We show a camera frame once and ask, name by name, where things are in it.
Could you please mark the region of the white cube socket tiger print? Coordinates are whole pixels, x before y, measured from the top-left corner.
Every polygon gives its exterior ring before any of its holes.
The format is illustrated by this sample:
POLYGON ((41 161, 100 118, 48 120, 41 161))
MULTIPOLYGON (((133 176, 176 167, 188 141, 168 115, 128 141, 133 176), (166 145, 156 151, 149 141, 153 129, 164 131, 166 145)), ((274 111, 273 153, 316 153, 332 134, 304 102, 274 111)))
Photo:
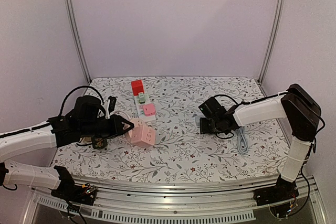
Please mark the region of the white cube socket tiger print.
POLYGON ((134 130, 138 127, 145 126, 145 122, 140 118, 132 118, 130 122, 134 124, 134 128, 133 128, 134 130))

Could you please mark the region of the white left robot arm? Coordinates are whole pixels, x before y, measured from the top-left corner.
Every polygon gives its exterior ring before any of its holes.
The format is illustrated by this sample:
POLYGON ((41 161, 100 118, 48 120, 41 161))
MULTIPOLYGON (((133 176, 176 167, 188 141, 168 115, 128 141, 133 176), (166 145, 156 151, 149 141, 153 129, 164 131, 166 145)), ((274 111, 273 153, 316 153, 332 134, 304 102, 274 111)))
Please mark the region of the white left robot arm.
POLYGON ((66 115, 49 118, 38 125, 1 135, 1 185, 28 185, 58 190, 67 200, 78 188, 62 166, 39 167, 12 161, 13 157, 45 148, 60 148, 81 138, 113 138, 124 135, 134 124, 110 111, 111 105, 90 95, 78 97, 66 115))

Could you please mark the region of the pink round socket base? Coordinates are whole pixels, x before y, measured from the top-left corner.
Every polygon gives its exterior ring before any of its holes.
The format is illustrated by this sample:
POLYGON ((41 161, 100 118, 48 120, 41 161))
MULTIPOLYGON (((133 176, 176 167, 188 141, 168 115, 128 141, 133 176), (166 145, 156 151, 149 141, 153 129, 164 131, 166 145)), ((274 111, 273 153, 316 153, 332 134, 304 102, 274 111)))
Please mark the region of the pink round socket base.
POLYGON ((133 132, 133 130, 129 130, 129 131, 127 131, 126 133, 125 133, 125 139, 129 142, 129 143, 131 143, 131 141, 132 141, 132 132, 133 132))

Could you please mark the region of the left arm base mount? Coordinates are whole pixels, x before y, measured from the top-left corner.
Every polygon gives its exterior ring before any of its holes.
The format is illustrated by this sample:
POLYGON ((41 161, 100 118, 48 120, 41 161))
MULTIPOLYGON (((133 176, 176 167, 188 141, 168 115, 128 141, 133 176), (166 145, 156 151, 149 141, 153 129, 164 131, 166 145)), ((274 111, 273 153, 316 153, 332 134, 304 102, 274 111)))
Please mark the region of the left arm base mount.
POLYGON ((65 167, 54 166, 54 169, 58 173, 60 184, 56 189, 51 190, 53 197, 60 198, 64 201, 93 206, 97 195, 96 186, 90 185, 89 183, 76 185, 71 174, 65 167))

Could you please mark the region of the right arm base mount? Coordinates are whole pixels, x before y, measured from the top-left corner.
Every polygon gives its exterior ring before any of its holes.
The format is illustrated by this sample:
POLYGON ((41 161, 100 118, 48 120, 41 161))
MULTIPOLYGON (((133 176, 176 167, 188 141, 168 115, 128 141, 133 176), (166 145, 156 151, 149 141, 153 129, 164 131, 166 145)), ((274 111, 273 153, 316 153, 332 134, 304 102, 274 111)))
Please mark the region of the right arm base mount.
POLYGON ((288 182, 278 177, 275 185, 255 189, 253 199, 257 206, 269 205, 299 196, 296 182, 288 182))

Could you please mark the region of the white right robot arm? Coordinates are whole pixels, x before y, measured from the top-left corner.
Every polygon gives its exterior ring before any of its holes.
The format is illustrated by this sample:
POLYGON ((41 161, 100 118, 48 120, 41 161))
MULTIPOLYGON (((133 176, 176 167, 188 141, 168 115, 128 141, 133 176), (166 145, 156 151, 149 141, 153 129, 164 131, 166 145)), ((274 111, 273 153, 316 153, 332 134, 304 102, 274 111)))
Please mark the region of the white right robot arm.
POLYGON ((325 127, 321 108, 298 84, 286 91, 251 102, 235 102, 226 109, 212 96, 198 108, 201 134, 230 134, 244 126, 268 120, 286 119, 291 128, 290 150, 279 175, 279 184, 271 190, 276 201, 291 194, 293 183, 312 152, 316 151, 316 136, 325 127))

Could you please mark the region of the dark green cube socket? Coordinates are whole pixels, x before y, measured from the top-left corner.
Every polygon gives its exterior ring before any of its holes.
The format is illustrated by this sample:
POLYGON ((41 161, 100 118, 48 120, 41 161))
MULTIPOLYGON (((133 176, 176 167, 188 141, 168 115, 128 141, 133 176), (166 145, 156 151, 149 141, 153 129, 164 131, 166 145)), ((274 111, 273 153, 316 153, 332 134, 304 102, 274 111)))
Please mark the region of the dark green cube socket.
POLYGON ((108 142, 106 138, 91 138, 92 148, 96 150, 102 150, 107 147, 108 142))

